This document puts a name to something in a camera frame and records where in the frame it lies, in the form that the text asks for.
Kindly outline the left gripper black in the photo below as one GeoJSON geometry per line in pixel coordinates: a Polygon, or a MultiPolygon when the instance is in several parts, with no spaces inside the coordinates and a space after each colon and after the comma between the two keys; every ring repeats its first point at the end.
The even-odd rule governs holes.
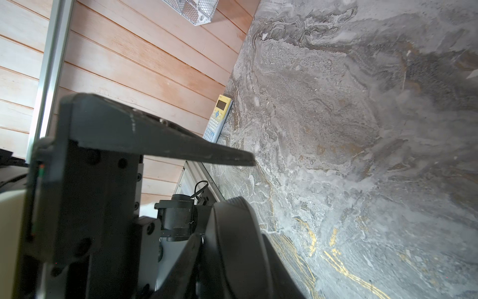
{"type": "Polygon", "coordinates": [[[93,93],[59,102],[57,137],[34,145],[22,212],[15,299],[148,299],[154,224],[139,216],[142,155],[255,166],[165,118],[93,93]]]}

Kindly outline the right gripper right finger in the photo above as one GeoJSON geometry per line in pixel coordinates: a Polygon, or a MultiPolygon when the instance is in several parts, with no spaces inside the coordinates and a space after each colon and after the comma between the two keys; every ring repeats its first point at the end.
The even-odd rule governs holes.
{"type": "Polygon", "coordinates": [[[305,299],[290,274],[286,270],[271,242],[265,234],[262,235],[271,270],[274,299],[305,299]]]}

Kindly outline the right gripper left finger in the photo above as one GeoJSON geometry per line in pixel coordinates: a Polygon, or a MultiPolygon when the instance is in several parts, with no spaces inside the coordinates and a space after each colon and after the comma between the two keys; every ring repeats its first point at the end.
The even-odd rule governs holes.
{"type": "Polygon", "coordinates": [[[190,236],[170,273],[150,299],[197,299],[197,273],[202,236],[190,236]]]}

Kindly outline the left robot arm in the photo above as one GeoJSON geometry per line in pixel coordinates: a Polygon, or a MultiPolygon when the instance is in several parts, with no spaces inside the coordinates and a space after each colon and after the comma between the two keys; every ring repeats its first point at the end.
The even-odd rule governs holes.
{"type": "Polygon", "coordinates": [[[144,156],[255,164],[251,153],[122,103],[64,97],[56,134],[34,143],[30,162],[1,158],[1,297],[149,297],[161,239],[202,232],[212,205],[175,194],[155,205],[155,218],[140,216],[144,156]]]}

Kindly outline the yellow calculator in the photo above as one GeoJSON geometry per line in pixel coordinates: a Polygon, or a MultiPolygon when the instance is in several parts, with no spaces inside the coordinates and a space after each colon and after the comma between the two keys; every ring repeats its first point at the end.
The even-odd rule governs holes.
{"type": "Polygon", "coordinates": [[[230,112],[233,100],[224,95],[219,95],[214,110],[203,134],[203,139],[216,143],[224,127],[226,118],[230,112]]]}

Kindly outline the black mouse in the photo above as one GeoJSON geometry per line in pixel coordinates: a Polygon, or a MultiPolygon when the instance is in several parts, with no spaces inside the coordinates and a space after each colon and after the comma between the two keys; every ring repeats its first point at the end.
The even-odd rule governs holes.
{"type": "Polygon", "coordinates": [[[199,264],[200,299],[270,299],[265,242],[251,205],[236,197],[215,203],[199,264]]]}

